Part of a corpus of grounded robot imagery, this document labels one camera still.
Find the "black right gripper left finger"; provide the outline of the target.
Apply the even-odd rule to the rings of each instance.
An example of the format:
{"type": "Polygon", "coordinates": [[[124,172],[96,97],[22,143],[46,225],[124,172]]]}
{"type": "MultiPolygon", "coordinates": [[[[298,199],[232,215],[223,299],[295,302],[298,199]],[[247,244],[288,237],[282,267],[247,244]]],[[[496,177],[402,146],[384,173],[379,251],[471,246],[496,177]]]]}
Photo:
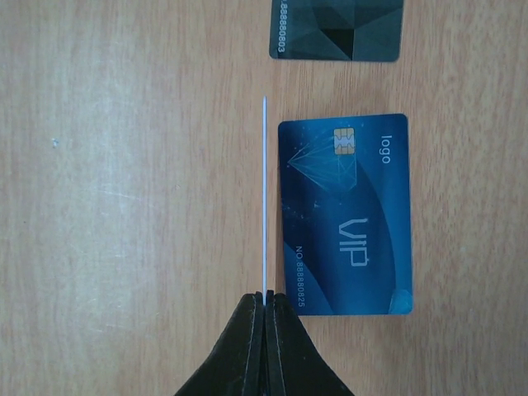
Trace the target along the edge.
{"type": "Polygon", "coordinates": [[[263,298],[245,294],[210,354],[178,395],[260,395],[263,298]]]}

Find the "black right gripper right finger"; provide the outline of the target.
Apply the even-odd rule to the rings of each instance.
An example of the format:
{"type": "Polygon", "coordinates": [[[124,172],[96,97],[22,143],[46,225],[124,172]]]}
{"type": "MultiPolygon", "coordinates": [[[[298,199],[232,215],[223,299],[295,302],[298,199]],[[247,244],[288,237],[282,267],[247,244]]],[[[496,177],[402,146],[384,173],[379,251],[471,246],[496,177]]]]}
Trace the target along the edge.
{"type": "Polygon", "coordinates": [[[290,301],[266,293],[263,390],[265,395],[349,395],[351,391],[318,353],[290,301]]]}

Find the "black credit card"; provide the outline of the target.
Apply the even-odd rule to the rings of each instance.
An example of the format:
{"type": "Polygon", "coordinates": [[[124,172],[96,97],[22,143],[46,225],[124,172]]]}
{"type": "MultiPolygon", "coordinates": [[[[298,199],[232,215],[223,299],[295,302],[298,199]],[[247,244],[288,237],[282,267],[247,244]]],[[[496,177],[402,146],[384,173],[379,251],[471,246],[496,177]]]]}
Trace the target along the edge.
{"type": "Polygon", "coordinates": [[[286,0],[271,3],[273,59],[394,62],[403,0],[286,0]]]}

